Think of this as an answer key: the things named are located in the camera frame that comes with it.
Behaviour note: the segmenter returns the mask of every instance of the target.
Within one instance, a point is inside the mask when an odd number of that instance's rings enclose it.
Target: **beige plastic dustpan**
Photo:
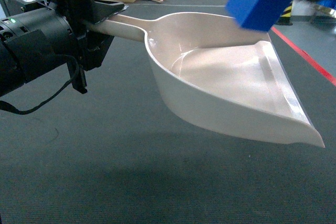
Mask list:
[[[205,13],[174,13],[156,20],[115,15],[86,25],[145,42],[162,99],[187,122],[251,140],[324,147],[268,34]]]

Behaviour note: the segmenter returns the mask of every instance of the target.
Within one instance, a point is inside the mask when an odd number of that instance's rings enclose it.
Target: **dustpan handle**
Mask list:
[[[98,24],[83,21],[90,31],[112,35],[120,38],[144,42],[145,32],[151,25],[150,20],[138,19],[124,15],[114,15]]]

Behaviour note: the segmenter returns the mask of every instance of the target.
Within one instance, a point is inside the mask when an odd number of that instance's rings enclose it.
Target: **red tape stripe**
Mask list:
[[[278,29],[272,27],[272,31],[275,32],[284,42],[286,42],[295,52],[297,52],[303,59],[311,64],[320,74],[322,74],[327,80],[336,86],[336,78],[326,71],[321,65],[319,65],[307,52],[303,51],[292,41],[290,41],[285,35],[283,35]]]

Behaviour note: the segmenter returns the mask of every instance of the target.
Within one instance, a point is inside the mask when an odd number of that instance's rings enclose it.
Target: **black cable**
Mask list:
[[[33,112],[37,111],[39,108],[41,108],[43,105],[45,105],[46,103],[50,102],[60,92],[62,92],[63,89],[65,89],[70,83],[72,83],[72,81],[77,77],[77,75],[79,73],[79,65],[77,63],[77,60],[75,59],[75,57],[70,56],[70,55],[56,55],[56,57],[63,57],[65,59],[67,59],[67,61],[71,61],[76,66],[75,73],[71,76],[70,80],[68,80],[66,83],[64,83],[64,85],[52,97],[48,98],[47,100],[43,101],[42,103],[40,103],[39,105],[37,105],[36,107],[34,107],[30,110],[23,110],[23,111],[18,110],[13,105],[11,105],[11,104],[9,104],[8,102],[5,102],[5,101],[0,101],[0,110],[4,110],[4,111],[14,113],[14,114],[18,114],[18,115],[27,115],[27,114],[33,113]]]

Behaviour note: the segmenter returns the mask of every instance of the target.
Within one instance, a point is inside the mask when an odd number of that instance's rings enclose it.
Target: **blue block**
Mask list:
[[[242,28],[269,31],[292,0],[229,0],[226,9]]]
[[[317,3],[325,7],[336,9],[336,0],[320,0]]]

